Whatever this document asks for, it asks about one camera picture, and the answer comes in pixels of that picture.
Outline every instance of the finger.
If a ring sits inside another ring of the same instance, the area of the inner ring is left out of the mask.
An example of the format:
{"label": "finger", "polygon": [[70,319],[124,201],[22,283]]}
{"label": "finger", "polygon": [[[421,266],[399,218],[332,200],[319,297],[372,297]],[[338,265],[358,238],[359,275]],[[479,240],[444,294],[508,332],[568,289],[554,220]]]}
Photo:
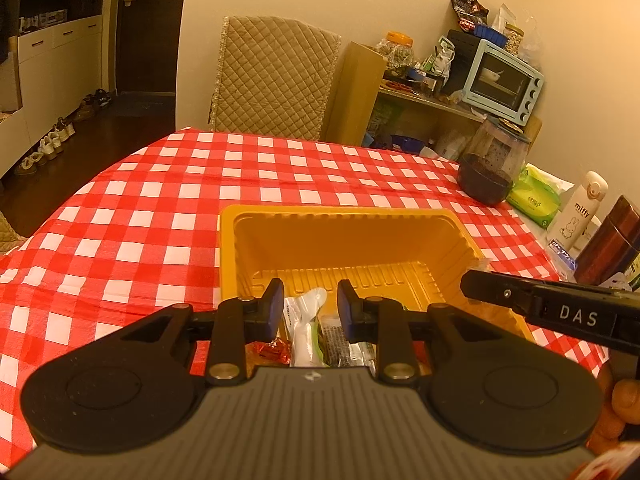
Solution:
{"label": "finger", "polygon": [[610,449],[615,448],[619,444],[617,439],[604,438],[602,435],[594,433],[591,435],[587,443],[587,447],[591,449],[595,454],[600,455]]}
{"label": "finger", "polygon": [[640,424],[640,381],[622,379],[611,396],[616,414],[627,424]]}
{"label": "finger", "polygon": [[596,428],[594,430],[595,433],[606,438],[607,440],[614,440],[622,434],[622,431],[624,429],[624,421],[616,415],[616,412],[613,411],[611,405],[606,402],[602,407],[602,411],[600,412],[600,417],[598,418],[598,423],[596,424]]}
{"label": "finger", "polygon": [[598,373],[597,381],[598,381],[598,386],[600,386],[600,389],[604,394],[605,400],[610,399],[613,391],[613,375],[611,373],[611,367],[609,366],[609,361],[604,363],[604,365],[600,369]]}

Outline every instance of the dark brown door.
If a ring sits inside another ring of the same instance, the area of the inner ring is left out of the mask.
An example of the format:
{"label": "dark brown door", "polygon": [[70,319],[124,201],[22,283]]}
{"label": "dark brown door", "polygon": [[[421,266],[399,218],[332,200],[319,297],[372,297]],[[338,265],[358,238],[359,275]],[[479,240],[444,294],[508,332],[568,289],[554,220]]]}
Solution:
{"label": "dark brown door", "polygon": [[183,1],[120,0],[118,92],[175,92]]}

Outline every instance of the quilted chair cover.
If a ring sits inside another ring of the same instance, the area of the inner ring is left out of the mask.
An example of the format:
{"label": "quilted chair cover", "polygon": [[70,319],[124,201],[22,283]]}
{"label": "quilted chair cover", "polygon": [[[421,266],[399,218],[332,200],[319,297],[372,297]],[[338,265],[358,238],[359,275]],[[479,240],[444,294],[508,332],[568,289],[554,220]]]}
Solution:
{"label": "quilted chair cover", "polygon": [[297,20],[225,18],[211,129],[317,140],[339,48],[340,36]]}
{"label": "quilted chair cover", "polygon": [[0,254],[5,254],[15,246],[21,245],[25,240],[26,238],[14,231],[14,228],[0,212]]}

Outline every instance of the yellow plastic basket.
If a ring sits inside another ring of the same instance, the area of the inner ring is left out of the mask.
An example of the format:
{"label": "yellow plastic basket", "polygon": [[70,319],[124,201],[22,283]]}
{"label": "yellow plastic basket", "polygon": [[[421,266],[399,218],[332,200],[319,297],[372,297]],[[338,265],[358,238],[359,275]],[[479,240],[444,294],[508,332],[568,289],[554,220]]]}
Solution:
{"label": "yellow plastic basket", "polygon": [[222,298],[261,296],[272,278],[286,296],[321,286],[336,310],[347,278],[360,297],[393,298],[411,310],[449,303],[531,339],[506,308],[469,301],[460,278],[482,252],[448,210],[232,205],[222,212]]}

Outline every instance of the red and white checkered tablecloth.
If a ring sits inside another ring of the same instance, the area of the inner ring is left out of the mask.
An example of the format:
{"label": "red and white checkered tablecloth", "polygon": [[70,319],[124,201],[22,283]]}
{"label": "red and white checkered tablecloth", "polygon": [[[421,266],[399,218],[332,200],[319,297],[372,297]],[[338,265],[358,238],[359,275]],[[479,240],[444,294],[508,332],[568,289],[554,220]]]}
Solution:
{"label": "red and white checkered tablecloth", "polygon": [[[0,258],[0,463],[32,447],[19,395],[38,366],[169,304],[219,303],[219,214],[232,203],[447,208],[495,270],[557,279],[511,207],[479,205],[456,171],[401,153],[193,129],[103,171]],[[594,373],[605,359],[595,345],[532,328]]]}

